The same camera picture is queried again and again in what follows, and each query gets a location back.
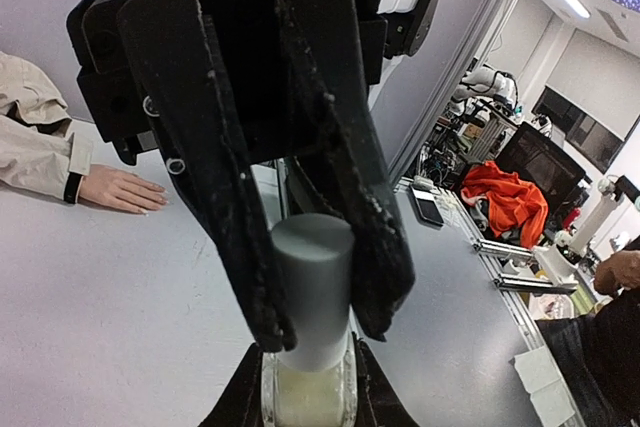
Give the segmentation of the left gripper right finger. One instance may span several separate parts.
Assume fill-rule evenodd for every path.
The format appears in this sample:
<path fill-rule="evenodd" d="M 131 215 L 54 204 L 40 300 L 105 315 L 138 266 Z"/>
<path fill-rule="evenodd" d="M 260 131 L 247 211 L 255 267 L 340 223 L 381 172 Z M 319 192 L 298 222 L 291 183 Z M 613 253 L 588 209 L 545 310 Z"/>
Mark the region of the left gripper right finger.
<path fill-rule="evenodd" d="M 418 427 L 384 374 L 369 345 L 352 335 L 356 360 L 355 427 Z"/>

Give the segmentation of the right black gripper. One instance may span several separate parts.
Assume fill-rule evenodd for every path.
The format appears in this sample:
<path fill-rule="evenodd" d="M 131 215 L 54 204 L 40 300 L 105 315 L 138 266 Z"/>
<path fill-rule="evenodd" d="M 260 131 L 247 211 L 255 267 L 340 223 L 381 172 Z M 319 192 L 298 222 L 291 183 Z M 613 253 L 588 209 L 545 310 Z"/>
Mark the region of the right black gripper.
<path fill-rule="evenodd" d="M 352 227 L 350 302 L 363 333 L 383 342 L 415 272 L 367 105 L 365 80 L 381 76 L 387 31 L 378 1 L 277 0 L 277 9 L 294 97 L 316 130 L 297 161 Z M 267 352 L 292 350 L 296 333 L 245 142 L 271 142 L 258 128 L 281 114 L 276 0 L 82 0 L 66 28 L 103 141 L 130 166 L 156 149 L 144 88 L 164 160 L 184 164 L 174 185 L 214 241 L 251 334 Z"/>

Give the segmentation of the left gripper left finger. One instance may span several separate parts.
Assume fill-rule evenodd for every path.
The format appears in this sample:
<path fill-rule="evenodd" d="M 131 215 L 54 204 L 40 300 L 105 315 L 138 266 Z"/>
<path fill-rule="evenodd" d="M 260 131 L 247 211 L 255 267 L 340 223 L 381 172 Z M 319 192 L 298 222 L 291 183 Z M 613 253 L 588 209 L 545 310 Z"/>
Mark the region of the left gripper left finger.
<path fill-rule="evenodd" d="M 212 411 L 200 427 L 259 427 L 261 412 L 262 351 L 251 344 Z"/>

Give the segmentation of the white nail polish bottle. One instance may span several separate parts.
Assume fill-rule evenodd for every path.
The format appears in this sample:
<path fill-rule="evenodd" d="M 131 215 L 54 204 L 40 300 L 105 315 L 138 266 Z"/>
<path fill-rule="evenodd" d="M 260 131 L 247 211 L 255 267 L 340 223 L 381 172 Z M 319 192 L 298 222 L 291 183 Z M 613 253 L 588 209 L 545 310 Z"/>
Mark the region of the white nail polish bottle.
<path fill-rule="evenodd" d="M 339 218 L 308 213 L 280 221 L 271 237 L 297 344 L 262 357 L 262 421 L 352 426 L 358 404 L 350 325 L 352 229 Z"/>

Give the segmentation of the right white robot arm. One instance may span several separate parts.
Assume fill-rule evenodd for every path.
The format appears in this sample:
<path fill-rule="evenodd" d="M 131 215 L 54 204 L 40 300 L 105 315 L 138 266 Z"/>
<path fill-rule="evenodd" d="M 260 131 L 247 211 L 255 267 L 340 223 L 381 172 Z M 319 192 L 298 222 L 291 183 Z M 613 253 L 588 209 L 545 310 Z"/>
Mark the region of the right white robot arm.
<path fill-rule="evenodd" d="M 82 0 L 66 28 L 103 140 L 158 150 L 214 241 L 262 350 L 298 341 L 255 164 L 290 159 L 355 236 L 347 298 L 383 340 L 415 273 L 369 113 L 385 60 L 415 54 L 438 0 Z"/>

